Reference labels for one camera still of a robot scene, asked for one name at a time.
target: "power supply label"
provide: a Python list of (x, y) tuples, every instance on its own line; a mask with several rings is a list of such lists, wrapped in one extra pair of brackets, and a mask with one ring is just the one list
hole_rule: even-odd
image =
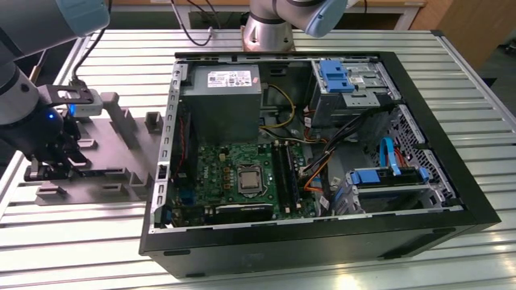
[(250, 71), (212, 71), (208, 73), (208, 88), (252, 86)]

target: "red wire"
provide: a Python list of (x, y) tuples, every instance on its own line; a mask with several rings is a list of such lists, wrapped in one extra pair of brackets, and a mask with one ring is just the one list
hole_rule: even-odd
[(182, 118), (178, 117), (178, 123), (180, 123), (180, 146), (181, 146), (181, 154), (180, 154), (180, 161), (178, 161), (178, 165), (177, 165), (177, 169), (176, 169), (176, 174), (174, 174), (174, 178), (177, 177), (177, 174), (178, 174), (178, 169), (182, 165), (182, 162), (184, 162), (184, 155), (185, 155), (185, 151), (186, 151), (186, 143), (184, 142), (184, 122), (182, 122)]
[(406, 161), (405, 161), (405, 158), (402, 157), (400, 149), (396, 148), (394, 153), (396, 153), (397, 158), (400, 158), (401, 165), (406, 167)]

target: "printed label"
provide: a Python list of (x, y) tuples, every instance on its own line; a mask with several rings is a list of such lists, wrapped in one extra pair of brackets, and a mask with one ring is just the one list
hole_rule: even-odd
[(362, 83), (364, 82), (364, 79), (361, 77), (350, 77), (349, 80), (352, 81), (352, 83)]
[(321, 196), (318, 199), (318, 203), (324, 206), (325, 209), (329, 208), (329, 201), (324, 198), (324, 196)]
[(312, 128), (312, 119), (305, 117), (305, 127)]
[(252, 86), (250, 71), (212, 71), (208, 74), (208, 88)]

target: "ram slot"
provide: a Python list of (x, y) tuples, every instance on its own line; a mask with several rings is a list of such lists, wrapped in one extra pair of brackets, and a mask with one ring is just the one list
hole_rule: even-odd
[(290, 198), (290, 210), (293, 211), (294, 209), (301, 208), (301, 204), (298, 202), (298, 187), (297, 187), (297, 174), (293, 166), (293, 155), (290, 151), (290, 146), (285, 146), (285, 153), (286, 153), (286, 162), (288, 162), (288, 167), (286, 167), (286, 180), (288, 180), (288, 197)]
[(288, 179), (285, 173), (284, 146), (272, 143), (272, 168), (274, 170), (276, 192), (281, 212), (290, 212), (290, 199), (288, 198)]
[(298, 204), (293, 156), (288, 145), (282, 143), (272, 143), (272, 165), (280, 209), (285, 213), (292, 213), (301, 205)]

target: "wooden cabinet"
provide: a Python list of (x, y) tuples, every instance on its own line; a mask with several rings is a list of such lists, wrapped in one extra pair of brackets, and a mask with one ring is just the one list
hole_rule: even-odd
[(478, 69), (514, 27), (514, 0), (428, 0), (410, 29), (441, 30)]

